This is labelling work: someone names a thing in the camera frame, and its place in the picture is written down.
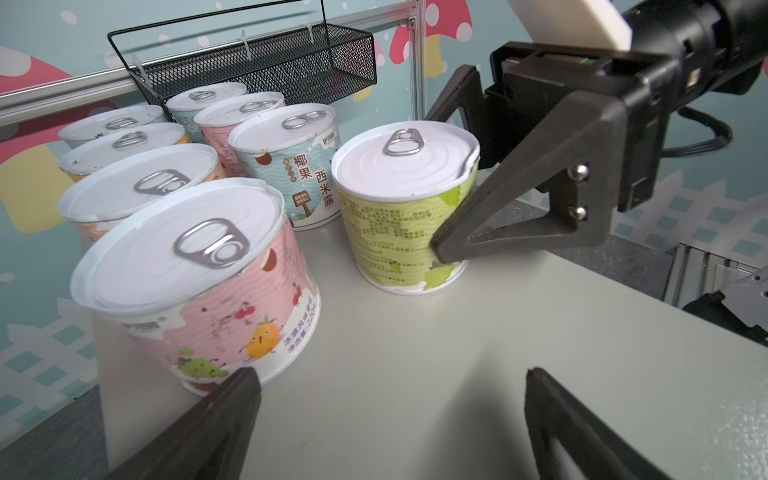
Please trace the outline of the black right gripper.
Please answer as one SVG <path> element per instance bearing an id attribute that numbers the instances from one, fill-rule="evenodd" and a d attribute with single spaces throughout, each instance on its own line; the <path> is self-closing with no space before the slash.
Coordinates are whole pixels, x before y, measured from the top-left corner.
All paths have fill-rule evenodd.
<path id="1" fill-rule="evenodd" d="M 453 263 L 601 244 L 617 204 L 626 212 L 653 196 L 680 62 L 658 53 L 523 42 L 499 47 L 491 62 L 492 107 L 523 118 L 507 144 L 544 119 L 436 231 L 431 246 L 438 258 Z M 494 132 L 475 66 L 453 73 L 425 119 L 447 122 L 454 113 L 479 141 L 479 169 L 494 167 Z M 549 189 L 546 215 L 483 227 L 542 184 Z"/>

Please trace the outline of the teal brown label can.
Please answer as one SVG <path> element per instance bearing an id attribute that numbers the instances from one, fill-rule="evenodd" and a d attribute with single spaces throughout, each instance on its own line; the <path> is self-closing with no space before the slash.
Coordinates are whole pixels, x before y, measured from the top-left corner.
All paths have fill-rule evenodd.
<path id="1" fill-rule="evenodd" d="M 182 125 L 192 143 L 204 143 L 200 128 L 194 117 L 203 109 L 217 102 L 245 95 L 247 87 L 240 82 L 224 82 L 196 87 L 168 99 L 166 106 L 174 120 Z"/>

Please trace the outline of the white lid can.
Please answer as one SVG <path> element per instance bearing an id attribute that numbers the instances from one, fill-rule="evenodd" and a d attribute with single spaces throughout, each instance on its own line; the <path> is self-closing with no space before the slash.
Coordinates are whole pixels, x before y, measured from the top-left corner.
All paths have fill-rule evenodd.
<path id="1" fill-rule="evenodd" d="M 229 145 L 229 134 L 240 124 L 285 106 L 280 92 L 258 92 L 217 102 L 197 113 L 193 121 L 205 142 L 218 154 L 228 177 L 246 177 L 244 167 Z"/>

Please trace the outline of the teal label food can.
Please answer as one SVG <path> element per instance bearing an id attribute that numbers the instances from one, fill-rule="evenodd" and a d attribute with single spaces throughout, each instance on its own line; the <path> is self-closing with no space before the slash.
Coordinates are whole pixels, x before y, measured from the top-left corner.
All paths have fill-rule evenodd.
<path id="1" fill-rule="evenodd" d="M 166 121 L 165 112 L 160 106 L 138 104 L 86 117 L 60 130 L 58 137 L 74 149 L 103 136 Z"/>

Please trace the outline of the yellow label food can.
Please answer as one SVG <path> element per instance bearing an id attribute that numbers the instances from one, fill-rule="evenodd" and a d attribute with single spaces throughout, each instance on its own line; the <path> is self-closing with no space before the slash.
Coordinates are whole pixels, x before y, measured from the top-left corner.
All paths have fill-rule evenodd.
<path id="1" fill-rule="evenodd" d="M 59 159 L 58 167 L 74 182 L 78 182 L 130 156 L 189 142 L 182 125 L 152 123 L 109 134 L 78 146 Z"/>

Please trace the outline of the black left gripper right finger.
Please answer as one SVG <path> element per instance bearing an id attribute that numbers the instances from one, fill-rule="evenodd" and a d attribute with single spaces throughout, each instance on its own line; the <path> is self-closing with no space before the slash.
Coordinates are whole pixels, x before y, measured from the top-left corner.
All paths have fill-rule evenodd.
<path id="1" fill-rule="evenodd" d="M 666 479 L 546 370 L 526 374 L 525 420 L 541 479 Z"/>

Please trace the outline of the pink label food can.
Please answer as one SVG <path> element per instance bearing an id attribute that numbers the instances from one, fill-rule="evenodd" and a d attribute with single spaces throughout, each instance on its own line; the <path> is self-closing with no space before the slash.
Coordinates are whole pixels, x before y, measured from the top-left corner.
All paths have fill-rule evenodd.
<path id="1" fill-rule="evenodd" d="M 240 369 L 277 377 L 321 315 L 285 200 L 257 179 L 207 182 L 141 209 L 84 254 L 70 291 L 202 396 Z"/>

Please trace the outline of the red label food can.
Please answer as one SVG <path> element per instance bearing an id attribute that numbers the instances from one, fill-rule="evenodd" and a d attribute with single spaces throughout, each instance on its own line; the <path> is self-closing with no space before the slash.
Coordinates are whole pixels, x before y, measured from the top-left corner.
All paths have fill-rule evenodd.
<path id="1" fill-rule="evenodd" d="M 216 150 L 177 144 L 133 155 L 69 188 L 57 203 L 90 247 L 142 208 L 180 190 L 227 177 Z"/>

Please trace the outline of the green label food can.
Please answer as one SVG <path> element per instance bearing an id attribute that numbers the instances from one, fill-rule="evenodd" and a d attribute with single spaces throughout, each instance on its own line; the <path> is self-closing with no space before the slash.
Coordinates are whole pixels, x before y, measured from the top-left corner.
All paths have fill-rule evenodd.
<path id="1" fill-rule="evenodd" d="M 431 246 L 475 187 L 480 143 L 438 121 L 406 121 L 363 132 L 334 154 L 331 174 L 362 276 L 393 294 L 422 295 L 454 282 L 465 262 Z"/>

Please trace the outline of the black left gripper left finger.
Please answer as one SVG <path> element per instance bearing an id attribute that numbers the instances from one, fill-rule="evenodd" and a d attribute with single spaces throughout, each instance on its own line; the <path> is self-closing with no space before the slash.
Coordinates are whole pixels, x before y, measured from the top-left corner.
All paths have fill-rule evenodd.
<path id="1" fill-rule="evenodd" d="M 257 372 L 241 368 L 109 479 L 238 479 L 262 400 Z"/>

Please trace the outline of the teal label floor can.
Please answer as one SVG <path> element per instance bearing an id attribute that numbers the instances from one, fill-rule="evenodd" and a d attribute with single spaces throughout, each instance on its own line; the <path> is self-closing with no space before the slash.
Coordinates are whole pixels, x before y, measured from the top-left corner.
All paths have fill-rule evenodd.
<path id="1" fill-rule="evenodd" d="M 329 105 L 281 107 L 237 126 L 228 144 L 246 174 L 277 189 L 298 231 L 321 227 L 340 215 L 331 163 L 340 144 Z"/>

